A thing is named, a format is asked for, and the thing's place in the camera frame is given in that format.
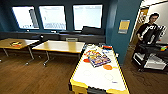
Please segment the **person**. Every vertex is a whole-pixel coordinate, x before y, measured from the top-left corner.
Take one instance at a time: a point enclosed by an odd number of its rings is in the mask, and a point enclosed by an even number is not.
[[[136,44],[134,53],[135,53],[135,52],[140,52],[139,45],[142,44],[142,43],[144,43],[144,42],[143,42],[143,39],[145,39],[145,38],[148,36],[148,34],[149,34],[149,31],[147,31],[147,32],[143,35],[143,37],[142,37],[142,34],[143,34],[143,32],[145,32],[145,29],[146,29],[147,27],[149,27],[149,26],[156,26],[156,27],[157,27],[157,24],[155,24],[154,22],[158,19],[158,17],[159,17],[159,14],[158,14],[158,13],[153,13],[153,14],[151,14],[150,17],[149,17],[149,22],[148,22],[148,23],[145,23],[145,24],[143,24],[143,25],[140,26],[140,28],[138,29],[138,31],[137,31],[137,33],[136,33],[136,34],[137,34],[137,37],[138,37],[138,43]]]

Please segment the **white table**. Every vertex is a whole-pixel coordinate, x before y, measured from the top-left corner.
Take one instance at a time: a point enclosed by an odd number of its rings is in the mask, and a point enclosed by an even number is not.
[[[96,47],[96,49],[98,52],[102,53],[101,48]],[[112,70],[106,70],[103,66],[94,68],[90,63],[84,62],[83,60],[87,57],[85,55],[82,56],[70,79],[72,91],[74,91],[75,94],[87,94],[87,89],[90,87],[94,89],[102,89],[106,93],[129,94],[114,51],[109,50],[107,53],[106,50],[106,55],[111,60],[111,63],[108,63],[107,65],[111,65],[113,68]]]

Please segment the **wall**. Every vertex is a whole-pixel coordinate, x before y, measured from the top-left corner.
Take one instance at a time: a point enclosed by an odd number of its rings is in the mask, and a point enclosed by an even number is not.
[[[107,44],[112,45],[114,51],[119,53],[118,61],[123,64],[129,40],[133,31],[136,16],[140,8],[141,0],[111,0],[109,6],[108,25],[107,25]],[[130,20],[127,34],[119,34],[119,24],[121,20]]]
[[[103,17],[102,17],[102,28],[106,28],[106,20],[108,13],[108,3],[109,0],[2,0],[4,5],[4,14],[8,16],[9,21],[6,22],[8,27],[12,27],[11,30],[14,31],[26,31],[20,29],[17,25],[15,17],[12,13],[12,6],[34,6],[35,13],[37,16],[37,21],[39,24],[39,30],[30,30],[30,32],[50,32],[51,30],[44,30],[42,25],[42,20],[40,17],[39,6],[40,5],[64,5],[65,6],[65,15],[66,15],[66,24],[67,30],[73,31],[73,5],[75,4],[103,4]]]
[[[74,4],[103,4],[102,28],[106,29],[106,42],[112,45],[114,51],[119,53],[118,61],[120,65],[123,64],[129,40],[132,34],[136,15],[141,3],[141,0],[3,0],[4,11],[3,14],[7,17],[4,28],[11,28],[13,31],[25,31],[18,28],[14,15],[12,14],[12,6],[31,5],[35,7],[37,20],[39,22],[39,30],[30,30],[30,32],[50,32],[51,30],[44,30],[42,21],[40,19],[39,9],[40,5],[64,5],[67,29],[74,30],[73,25],[73,9]],[[130,26],[127,34],[119,34],[118,28],[121,20],[130,20]]]

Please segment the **table leg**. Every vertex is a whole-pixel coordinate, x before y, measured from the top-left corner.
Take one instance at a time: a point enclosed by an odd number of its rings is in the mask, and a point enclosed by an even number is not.
[[[34,56],[33,56],[33,54],[32,54],[32,51],[31,51],[31,49],[30,49],[30,47],[28,46],[28,49],[29,49],[29,52],[30,52],[30,55],[31,55],[31,60],[29,60],[25,65],[28,65],[29,64],[29,62],[31,62],[31,61],[33,61],[34,60]]]
[[[78,54],[78,59],[80,60],[80,53]]]
[[[50,57],[49,57],[49,54],[48,52],[46,51],[46,54],[47,54],[47,60],[43,63],[43,65],[46,67],[46,63],[50,60]]]
[[[6,51],[6,49],[3,48],[3,50],[4,50],[5,54],[6,54],[6,56],[9,57],[8,52]]]

